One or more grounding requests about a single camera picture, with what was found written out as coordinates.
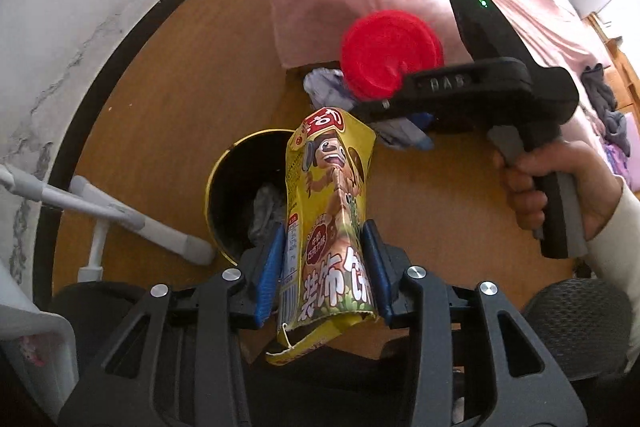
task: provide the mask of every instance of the screw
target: screw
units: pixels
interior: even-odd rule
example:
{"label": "screw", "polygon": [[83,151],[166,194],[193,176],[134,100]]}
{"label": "screw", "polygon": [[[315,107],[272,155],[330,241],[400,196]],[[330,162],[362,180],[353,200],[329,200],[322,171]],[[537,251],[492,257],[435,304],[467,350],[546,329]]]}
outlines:
{"label": "screw", "polygon": [[237,281],[242,272],[238,268],[227,268],[222,272],[222,279],[225,281]]}
{"label": "screw", "polygon": [[406,272],[411,279],[422,279],[427,275],[427,270],[422,266],[410,266],[406,269]]}
{"label": "screw", "polygon": [[151,295],[154,297],[164,297],[169,293],[169,286],[166,284],[156,284],[151,288]]}
{"label": "screw", "polygon": [[491,281],[484,281],[480,283],[480,291],[485,295],[495,295],[498,293],[498,286]]}

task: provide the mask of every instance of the white stand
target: white stand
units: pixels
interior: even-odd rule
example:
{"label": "white stand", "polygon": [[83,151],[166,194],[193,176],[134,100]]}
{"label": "white stand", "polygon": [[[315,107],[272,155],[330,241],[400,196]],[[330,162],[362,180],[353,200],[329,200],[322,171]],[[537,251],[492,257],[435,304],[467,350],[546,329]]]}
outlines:
{"label": "white stand", "polygon": [[75,210],[94,216],[94,238],[87,266],[78,270],[78,282],[102,279],[102,250],[111,223],[117,223],[184,257],[194,264],[207,265],[213,261],[211,245],[198,237],[188,235],[130,208],[94,187],[82,176],[74,176],[69,192],[47,185],[20,169],[0,164],[0,185],[9,192],[32,201],[42,201],[64,210]]}

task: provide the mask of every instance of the red cap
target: red cap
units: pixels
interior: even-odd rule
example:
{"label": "red cap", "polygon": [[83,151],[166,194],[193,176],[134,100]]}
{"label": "red cap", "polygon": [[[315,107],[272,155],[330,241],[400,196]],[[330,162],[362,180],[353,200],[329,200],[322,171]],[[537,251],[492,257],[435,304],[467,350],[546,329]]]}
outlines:
{"label": "red cap", "polygon": [[402,76],[444,65],[440,39],[423,20],[400,10],[358,19],[342,39],[340,66],[361,100],[383,100],[402,87]]}

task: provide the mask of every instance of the hand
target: hand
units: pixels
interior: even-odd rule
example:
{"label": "hand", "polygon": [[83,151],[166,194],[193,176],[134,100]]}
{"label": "hand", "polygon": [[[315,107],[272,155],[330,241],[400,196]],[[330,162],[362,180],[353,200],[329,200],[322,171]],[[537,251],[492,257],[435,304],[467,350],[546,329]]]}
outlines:
{"label": "hand", "polygon": [[515,210],[518,225],[524,230],[538,229],[545,220],[546,195],[535,189],[533,176],[545,176],[555,171],[574,175],[587,241],[606,226],[622,195],[622,181],[584,142],[552,142],[522,154],[510,168],[496,151],[494,165],[500,171],[507,203]]}

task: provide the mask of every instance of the torn packaging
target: torn packaging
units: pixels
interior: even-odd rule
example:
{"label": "torn packaging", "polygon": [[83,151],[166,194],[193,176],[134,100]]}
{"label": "torn packaging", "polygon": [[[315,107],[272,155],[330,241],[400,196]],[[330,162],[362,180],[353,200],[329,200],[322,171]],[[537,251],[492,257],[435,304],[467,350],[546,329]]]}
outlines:
{"label": "torn packaging", "polygon": [[287,145],[287,246],[278,341],[283,365],[376,317],[362,262],[366,178],[375,133],[346,111],[324,107]]}

